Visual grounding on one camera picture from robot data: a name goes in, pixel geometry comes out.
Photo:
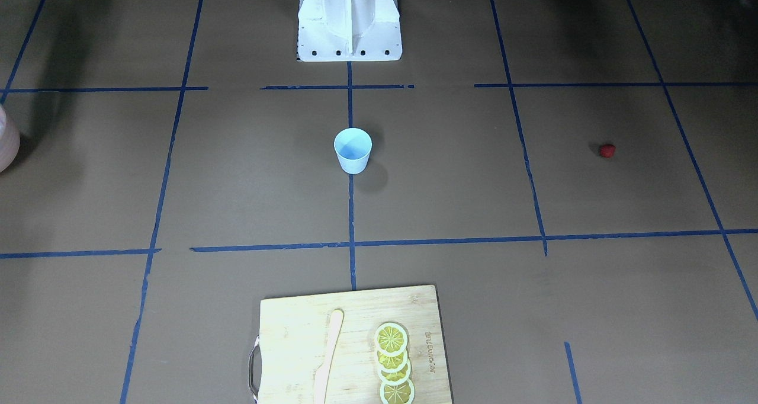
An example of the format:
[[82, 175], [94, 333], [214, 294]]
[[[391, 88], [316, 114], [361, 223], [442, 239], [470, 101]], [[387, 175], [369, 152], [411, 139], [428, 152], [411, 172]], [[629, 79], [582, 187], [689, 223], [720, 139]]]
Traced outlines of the lemon slice one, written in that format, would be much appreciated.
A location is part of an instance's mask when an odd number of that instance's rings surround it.
[[406, 352], [408, 344], [408, 332], [398, 323], [384, 322], [374, 332], [376, 350], [384, 356], [399, 356]]

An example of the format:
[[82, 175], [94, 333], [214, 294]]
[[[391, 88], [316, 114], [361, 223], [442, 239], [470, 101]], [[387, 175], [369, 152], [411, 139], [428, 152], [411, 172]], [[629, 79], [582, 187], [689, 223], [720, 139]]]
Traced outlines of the light blue cup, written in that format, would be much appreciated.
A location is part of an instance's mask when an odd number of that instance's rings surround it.
[[360, 174], [370, 158], [372, 139], [365, 130], [350, 127], [334, 137], [333, 147], [343, 171], [351, 175]]

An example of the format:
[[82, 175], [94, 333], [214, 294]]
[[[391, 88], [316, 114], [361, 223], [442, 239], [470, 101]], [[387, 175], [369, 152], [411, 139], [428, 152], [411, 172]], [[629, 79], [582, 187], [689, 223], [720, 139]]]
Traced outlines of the white pillar with base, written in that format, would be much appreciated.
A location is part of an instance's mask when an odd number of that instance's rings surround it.
[[391, 62], [402, 58], [398, 0], [298, 1], [298, 61]]

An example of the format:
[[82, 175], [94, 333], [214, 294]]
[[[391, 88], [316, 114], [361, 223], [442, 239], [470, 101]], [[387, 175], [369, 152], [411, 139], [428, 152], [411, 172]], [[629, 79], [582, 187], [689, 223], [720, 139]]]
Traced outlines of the lemon slice four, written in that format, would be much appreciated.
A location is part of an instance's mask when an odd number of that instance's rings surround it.
[[384, 404], [412, 403], [415, 399], [415, 385], [412, 380], [394, 384], [382, 381], [379, 389], [379, 397]]

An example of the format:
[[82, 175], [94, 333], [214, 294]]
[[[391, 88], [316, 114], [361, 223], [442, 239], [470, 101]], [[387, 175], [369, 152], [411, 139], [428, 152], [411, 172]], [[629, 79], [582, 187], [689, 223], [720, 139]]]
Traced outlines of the red strawberry on table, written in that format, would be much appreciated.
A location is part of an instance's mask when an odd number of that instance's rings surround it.
[[614, 144], [603, 144], [599, 146], [598, 154], [601, 158], [612, 158], [616, 153]]

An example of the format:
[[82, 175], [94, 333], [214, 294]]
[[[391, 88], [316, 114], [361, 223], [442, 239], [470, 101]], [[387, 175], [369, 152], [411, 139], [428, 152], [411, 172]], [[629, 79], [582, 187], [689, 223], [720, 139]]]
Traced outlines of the lemon slice three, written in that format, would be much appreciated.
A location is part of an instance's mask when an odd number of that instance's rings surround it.
[[396, 371], [386, 371], [382, 364], [377, 364], [377, 374], [382, 383], [389, 386], [401, 385], [401, 383], [410, 380], [412, 376], [412, 362], [409, 360], [406, 361], [406, 363]]

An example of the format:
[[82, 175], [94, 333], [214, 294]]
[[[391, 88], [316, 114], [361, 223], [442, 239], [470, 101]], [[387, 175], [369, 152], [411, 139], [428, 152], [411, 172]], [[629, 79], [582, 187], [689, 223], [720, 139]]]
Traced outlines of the yellow plastic knife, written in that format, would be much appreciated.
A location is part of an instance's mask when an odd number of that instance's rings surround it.
[[334, 309], [330, 314], [326, 334], [326, 348], [323, 363], [314, 372], [313, 403], [325, 403], [332, 368], [334, 352], [343, 326], [342, 309]]

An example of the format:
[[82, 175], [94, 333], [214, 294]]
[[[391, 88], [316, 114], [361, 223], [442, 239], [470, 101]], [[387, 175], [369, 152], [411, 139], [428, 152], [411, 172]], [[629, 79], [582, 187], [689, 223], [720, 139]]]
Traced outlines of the pink bowl with ice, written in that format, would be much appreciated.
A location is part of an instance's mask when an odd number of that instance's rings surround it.
[[16, 122], [8, 116], [1, 106], [1, 160], [0, 170], [3, 172], [14, 162], [21, 146], [21, 132]]

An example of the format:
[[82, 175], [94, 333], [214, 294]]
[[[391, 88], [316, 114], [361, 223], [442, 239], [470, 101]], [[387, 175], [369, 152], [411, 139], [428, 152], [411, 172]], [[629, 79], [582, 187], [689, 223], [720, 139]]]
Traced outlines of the wooden cutting board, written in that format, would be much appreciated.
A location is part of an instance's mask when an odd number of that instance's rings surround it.
[[382, 403], [374, 332], [384, 322], [407, 330], [412, 403], [453, 401], [438, 291], [422, 285], [262, 300], [249, 357], [249, 368], [261, 358], [260, 380], [249, 372], [255, 403], [313, 403], [314, 372], [324, 361], [334, 309], [343, 310], [344, 320], [325, 403]]

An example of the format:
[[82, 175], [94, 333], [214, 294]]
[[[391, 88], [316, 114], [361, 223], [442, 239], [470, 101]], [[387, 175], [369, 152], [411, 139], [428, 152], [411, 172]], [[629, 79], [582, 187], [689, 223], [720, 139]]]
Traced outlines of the lemon slice two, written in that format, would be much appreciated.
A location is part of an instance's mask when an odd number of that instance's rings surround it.
[[409, 362], [408, 350], [398, 355], [390, 356], [381, 351], [376, 352], [377, 369], [385, 373], [397, 373], [403, 371], [406, 364]]

